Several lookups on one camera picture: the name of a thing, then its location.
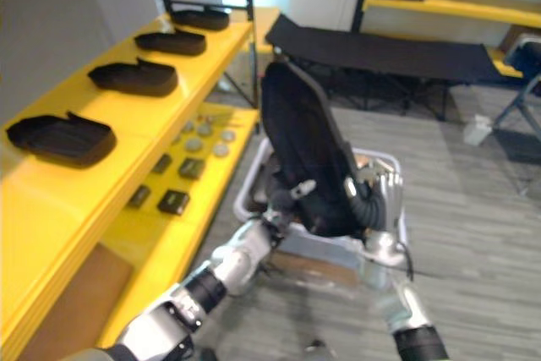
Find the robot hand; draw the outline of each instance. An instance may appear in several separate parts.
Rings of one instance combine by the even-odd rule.
[[[374,191],[385,202],[385,231],[394,232],[402,214],[403,179],[398,172],[379,175],[374,183]]]

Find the small round gray part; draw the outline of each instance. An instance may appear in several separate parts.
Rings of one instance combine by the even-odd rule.
[[[186,124],[184,124],[184,127],[183,127],[183,133],[189,133],[189,132],[191,132],[193,129],[194,129],[194,122],[192,122],[191,120],[188,120],[188,121],[186,122]]]
[[[223,130],[220,134],[221,140],[226,143],[231,143],[235,140],[235,132],[233,130]]]
[[[198,139],[197,137],[193,137],[186,141],[184,144],[184,148],[186,151],[195,152],[199,151],[201,148],[203,148],[203,142],[201,139]]]
[[[215,156],[226,156],[229,154],[229,147],[225,144],[216,144],[212,149]]]
[[[207,137],[212,134],[212,127],[208,123],[203,123],[197,128],[197,134],[201,137]]]

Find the cardboard box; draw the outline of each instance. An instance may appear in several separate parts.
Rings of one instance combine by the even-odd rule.
[[[19,361],[53,361],[96,345],[133,267],[97,245],[41,322]]]

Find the white plastic bin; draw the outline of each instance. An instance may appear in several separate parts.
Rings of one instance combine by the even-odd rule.
[[[364,150],[360,148],[352,149],[354,154],[380,158],[389,162],[397,172],[401,172],[400,162],[394,157],[384,152]],[[261,165],[269,159],[273,150],[269,139],[263,139],[257,150],[254,161],[250,166],[248,174],[244,179],[243,186],[238,192],[237,198],[233,204],[233,212],[241,222],[247,221],[254,213],[246,208],[249,200],[249,191],[260,172]],[[404,210],[398,223],[398,239],[407,244],[407,228],[404,219]],[[358,265],[357,257],[347,249],[350,244],[350,238],[324,238],[315,236],[306,231],[302,224],[293,224],[291,234],[281,243],[279,250],[288,254],[301,255],[305,258],[331,262],[332,264],[354,269]]]

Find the white container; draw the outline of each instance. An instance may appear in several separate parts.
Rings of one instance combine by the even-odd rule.
[[[464,142],[469,145],[480,145],[492,133],[490,118],[476,114],[464,129]]]
[[[400,162],[394,156],[379,151],[362,150],[360,148],[353,148],[352,151],[354,154],[380,158],[389,162],[395,171],[402,171]],[[245,205],[249,201],[249,191],[260,171],[261,164],[266,162],[271,154],[272,145],[269,139],[264,139],[260,143],[254,161],[244,179],[243,186],[238,192],[233,204],[233,212],[241,222],[247,221],[254,214]],[[402,243],[407,244],[407,229],[403,209],[398,222],[397,237]],[[325,238],[316,236],[307,232],[302,224],[294,223],[292,224],[291,234],[281,243],[279,251],[355,269],[358,266],[358,259],[352,254],[351,250],[347,249],[349,244],[350,238],[348,237]]]

